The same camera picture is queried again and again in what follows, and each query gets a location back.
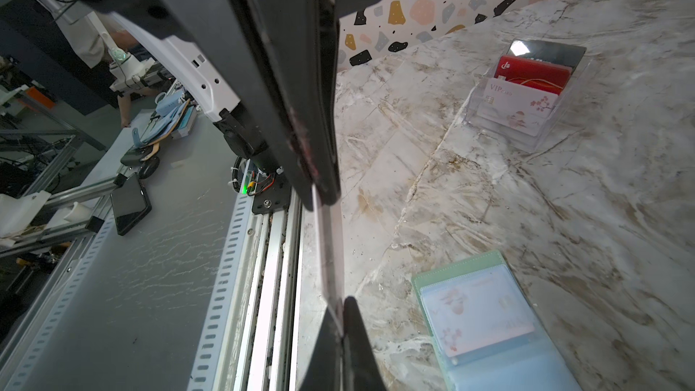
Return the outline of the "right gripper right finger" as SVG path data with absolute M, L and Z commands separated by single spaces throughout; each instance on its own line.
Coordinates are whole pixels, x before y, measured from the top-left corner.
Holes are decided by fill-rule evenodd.
M 344 302 L 343 389 L 349 391 L 386 391 L 378 362 L 354 297 Z

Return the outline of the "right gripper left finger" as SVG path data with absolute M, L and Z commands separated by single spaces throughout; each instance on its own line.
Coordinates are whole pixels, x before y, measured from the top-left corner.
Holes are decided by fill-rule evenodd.
M 300 391 L 340 390 L 341 351 L 342 340 L 331 310 L 327 308 Z

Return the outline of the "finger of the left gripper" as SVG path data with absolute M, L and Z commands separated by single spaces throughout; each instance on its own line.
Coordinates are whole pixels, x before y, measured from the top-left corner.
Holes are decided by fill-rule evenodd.
M 340 18 L 381 0 L 246 0 L 269 101 L 255 113 L 262 134 L 304 206 L 340 197 L 333 119 Z
M 259 103 L 269 101 L 270 93 L 259 70 L 259 40 L 246 0 L 80 1 L 96 11 L 124 16 L 159 38 L 180 34 L 193 41 L 240 98 L 262 134 L 255 113 Z

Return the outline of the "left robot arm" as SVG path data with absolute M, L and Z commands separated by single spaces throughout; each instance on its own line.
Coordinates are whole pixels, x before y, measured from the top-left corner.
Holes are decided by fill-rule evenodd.
M 381 0 L 79 0 L 111 14 L 231 142 L 307 208 L 340 200 L 340 18 Z

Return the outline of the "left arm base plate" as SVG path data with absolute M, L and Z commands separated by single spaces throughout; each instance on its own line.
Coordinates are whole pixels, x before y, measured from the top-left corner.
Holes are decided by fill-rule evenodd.
M 287 210 L 291 204 L 291 184 L 286 175 L 276 174 L 272 186 L 253 197 L 252 213 L 268 215 Z

